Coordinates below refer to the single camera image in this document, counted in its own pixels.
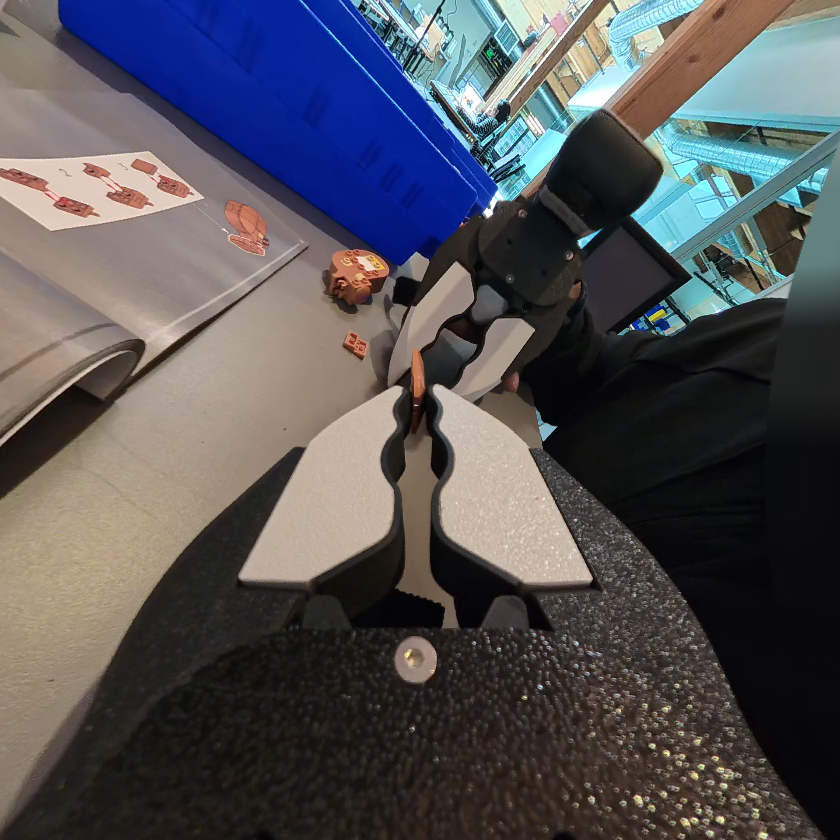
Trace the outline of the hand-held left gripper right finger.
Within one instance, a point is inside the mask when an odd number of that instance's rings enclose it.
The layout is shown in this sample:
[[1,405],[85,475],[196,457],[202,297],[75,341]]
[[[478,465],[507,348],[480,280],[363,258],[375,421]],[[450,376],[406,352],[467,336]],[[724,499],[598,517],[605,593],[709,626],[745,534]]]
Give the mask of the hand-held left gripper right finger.
[[427,394],[427,429],[437,477],[430,568],[459,625],[480,625],[501,596],[521,598],[543,625],[537,595],[592,589],[585,557],[515,431],[442,385]]

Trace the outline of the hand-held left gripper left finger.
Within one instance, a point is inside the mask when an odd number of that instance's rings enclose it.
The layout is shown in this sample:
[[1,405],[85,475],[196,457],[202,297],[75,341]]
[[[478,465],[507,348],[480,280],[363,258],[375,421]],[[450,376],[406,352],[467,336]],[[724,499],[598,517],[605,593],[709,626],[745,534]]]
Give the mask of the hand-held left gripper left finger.
[[331,595],[348,614],[402,577],[407,389],[342,415],[305,448],[238,574],[243,585]]

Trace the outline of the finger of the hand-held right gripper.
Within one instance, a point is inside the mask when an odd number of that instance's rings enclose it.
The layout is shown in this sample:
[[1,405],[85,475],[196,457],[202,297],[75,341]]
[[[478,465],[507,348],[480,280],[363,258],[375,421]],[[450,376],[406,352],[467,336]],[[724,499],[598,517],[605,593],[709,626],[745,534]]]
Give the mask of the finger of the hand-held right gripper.
[[467,323],[449,324],[436,341],[436,383],[475,403],[501,384],[535,329],[521,318]]
[[486,324],[473,322],[469,311],[476,302],[467,269],[451,266],[425,296],[407,311],[388,367],[388,386],[411,374],[413,352],[424,364],[426,383],[456,385],[462,368],[478,354]]

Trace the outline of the orange-brown toy brick piece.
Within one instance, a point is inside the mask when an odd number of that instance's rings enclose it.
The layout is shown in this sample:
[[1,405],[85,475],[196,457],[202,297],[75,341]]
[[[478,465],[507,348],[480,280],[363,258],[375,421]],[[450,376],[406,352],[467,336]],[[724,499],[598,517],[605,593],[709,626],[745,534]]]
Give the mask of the orange-brown toy brick piece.
[[412,351],[410,370],[410,393],[412,398],[411,434],[417,434],[425,412],[426,375],[425,364],[421,351]]

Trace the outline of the person's right forearm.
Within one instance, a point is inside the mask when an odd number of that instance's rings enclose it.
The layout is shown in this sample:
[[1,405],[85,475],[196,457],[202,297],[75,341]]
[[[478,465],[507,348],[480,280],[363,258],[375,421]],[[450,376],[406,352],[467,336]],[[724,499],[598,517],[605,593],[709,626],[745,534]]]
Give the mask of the person's right forearm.
[[764,298],[673,336],[617,335],[603,380],[553,425],[544,447],[637,529],[761,506],[785,307]]

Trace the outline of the grey desk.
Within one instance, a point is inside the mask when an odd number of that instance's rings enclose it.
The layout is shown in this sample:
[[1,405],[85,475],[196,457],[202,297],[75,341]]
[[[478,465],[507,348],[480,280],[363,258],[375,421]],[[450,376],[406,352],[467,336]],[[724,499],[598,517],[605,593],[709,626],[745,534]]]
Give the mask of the grey desk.
[[[322,289],[367,248],[298,217],[308,249],[106,404],[72,387],[2,447],[1,808],[55,765],[162,575],[290,448],[385,384],[398,315]],[[360,360],[348,331],[369,342]]]

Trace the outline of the person's right hand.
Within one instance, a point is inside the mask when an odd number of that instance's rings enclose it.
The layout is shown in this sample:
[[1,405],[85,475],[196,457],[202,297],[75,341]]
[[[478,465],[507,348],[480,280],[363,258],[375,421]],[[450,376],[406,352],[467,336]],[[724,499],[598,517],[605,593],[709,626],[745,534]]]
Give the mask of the person's right hand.
[[513,393],[525,384],[546,424],[556,425],[602,382],[604,374],[599,370],[617,340],[614,332],[595,329],[586,292],[584,281],[573,285],[570,309],[549,347],[522,371],[508,374],[501,382],[505,392]]

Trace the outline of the brown toy brick assembly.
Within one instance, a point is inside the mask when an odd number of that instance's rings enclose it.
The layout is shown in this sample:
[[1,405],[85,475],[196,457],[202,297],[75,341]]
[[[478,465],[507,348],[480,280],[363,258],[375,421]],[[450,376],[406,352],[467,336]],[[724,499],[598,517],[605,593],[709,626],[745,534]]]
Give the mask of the brown toy brick assembly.
[[327,295],[350,306],[365,304],[382,291],[390,267],[376,253],[351,248],[332,255],[327,281]]

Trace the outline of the black monitor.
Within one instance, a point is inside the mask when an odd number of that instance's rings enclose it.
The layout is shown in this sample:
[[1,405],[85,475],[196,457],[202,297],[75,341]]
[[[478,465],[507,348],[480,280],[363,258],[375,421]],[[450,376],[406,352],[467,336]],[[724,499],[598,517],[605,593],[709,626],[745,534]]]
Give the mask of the black monitor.
[[585,307],[598,333],[618,333],[665,300],[690,273],[632,217],[582,249]]

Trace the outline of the wooden ceiling beam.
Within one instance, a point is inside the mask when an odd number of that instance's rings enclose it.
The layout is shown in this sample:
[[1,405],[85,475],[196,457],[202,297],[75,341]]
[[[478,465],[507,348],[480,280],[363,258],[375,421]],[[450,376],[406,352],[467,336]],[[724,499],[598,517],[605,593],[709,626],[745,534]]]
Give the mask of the wooden ceiling beam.
[[645,139],[792,1],[706,1],[604,105]]

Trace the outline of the brick instruction booklet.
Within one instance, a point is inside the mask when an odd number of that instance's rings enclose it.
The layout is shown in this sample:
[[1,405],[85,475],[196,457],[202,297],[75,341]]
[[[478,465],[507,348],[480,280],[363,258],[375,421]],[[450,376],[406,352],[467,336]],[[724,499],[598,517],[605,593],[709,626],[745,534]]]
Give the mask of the brick instruction booklet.
[[306,248],[158,112],[2,21],[2,444],[101,401]]

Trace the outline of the silver ventilation duct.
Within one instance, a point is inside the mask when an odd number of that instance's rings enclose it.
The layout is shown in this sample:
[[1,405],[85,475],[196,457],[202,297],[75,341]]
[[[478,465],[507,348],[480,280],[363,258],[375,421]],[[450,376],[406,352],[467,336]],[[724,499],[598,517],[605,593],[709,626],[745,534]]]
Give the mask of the silver ventilation duct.
[[619,51],[619,43],[677,17],[691,14],[703,1],[642,1],[620,12],[610,23],[610,47]]
[[825,137],[760,125],[671,119],[649,140],[658,142],[677,177],[706,167],[747,177],[758,186]]

